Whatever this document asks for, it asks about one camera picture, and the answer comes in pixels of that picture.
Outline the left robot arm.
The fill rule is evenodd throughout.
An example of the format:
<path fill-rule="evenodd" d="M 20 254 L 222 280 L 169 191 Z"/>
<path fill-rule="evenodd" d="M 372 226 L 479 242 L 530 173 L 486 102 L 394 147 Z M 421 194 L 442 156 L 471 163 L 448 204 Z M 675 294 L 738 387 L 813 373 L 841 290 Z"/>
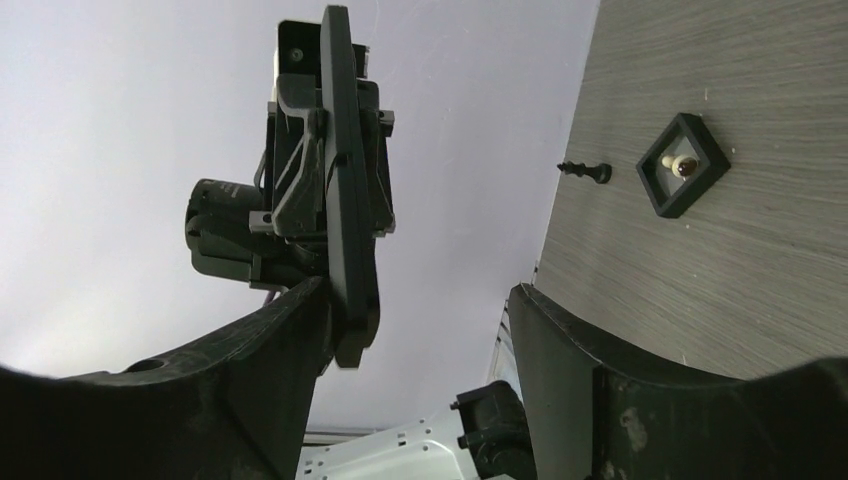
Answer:
<path fill-rule="evenodd" d="M 249 184 L 199 180 L 185 238 L 201 274 L 270 297 L 198 344 L 215 429 L 182 441 L 152 479 L 533 479 L 524 408 L 498 380 L 406 427 L 304 443 L 317 379 L 354 369 L 380 322 L 375 243 L 395 227 L 393 115 L 367 77 L 347 10 L 277 29 L 266 137 Z"/>

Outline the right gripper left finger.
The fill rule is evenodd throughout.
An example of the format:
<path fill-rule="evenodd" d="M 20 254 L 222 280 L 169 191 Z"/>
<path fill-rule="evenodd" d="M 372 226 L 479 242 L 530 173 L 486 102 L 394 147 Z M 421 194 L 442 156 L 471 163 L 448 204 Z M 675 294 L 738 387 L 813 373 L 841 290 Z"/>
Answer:
<path fill-rule="evenodd" d="M 293 479 L 330 356 L 328 289 L 259 310 L 120 373 L 1 372 L 5 479 Z"/>

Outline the plain black remote control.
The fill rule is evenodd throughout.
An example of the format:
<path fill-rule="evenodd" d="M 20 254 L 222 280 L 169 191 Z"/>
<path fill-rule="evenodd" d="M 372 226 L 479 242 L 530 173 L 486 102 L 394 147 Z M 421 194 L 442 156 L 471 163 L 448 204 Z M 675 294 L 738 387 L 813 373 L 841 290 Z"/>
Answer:
<path fill-rule="evenodd" d="M 333 291 L 335 360 L 360 365 L 379 326 L 373 222 L 348 10 L 325 9 L 320 36 L 322 102 L 327 111 L 326 217 Z"/>

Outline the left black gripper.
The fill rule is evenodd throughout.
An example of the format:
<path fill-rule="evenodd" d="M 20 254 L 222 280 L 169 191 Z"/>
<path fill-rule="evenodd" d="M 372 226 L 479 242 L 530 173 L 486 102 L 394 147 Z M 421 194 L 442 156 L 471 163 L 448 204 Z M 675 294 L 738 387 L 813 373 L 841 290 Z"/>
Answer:
<path fill-rule="evenodd" d="M 368 78 L 370 49 L 345 19 L 284 20 L 266 145 L 251 282 L 293 287 L 307 276 L 340 285 L 376 279 L 377 239 L 394 232 L 387 141 L 394 114 Z"/>

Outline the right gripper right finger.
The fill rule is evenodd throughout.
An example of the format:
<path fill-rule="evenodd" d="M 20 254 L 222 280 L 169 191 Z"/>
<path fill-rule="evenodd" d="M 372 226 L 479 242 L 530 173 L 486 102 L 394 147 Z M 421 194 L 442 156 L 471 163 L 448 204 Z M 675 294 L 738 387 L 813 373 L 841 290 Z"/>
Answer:
<path fill-rule="evenodd" d="M 507 312 L 543 479 L 843 479 L 847 362 L 742 380 L 637 347 L 530 284 Z"/>

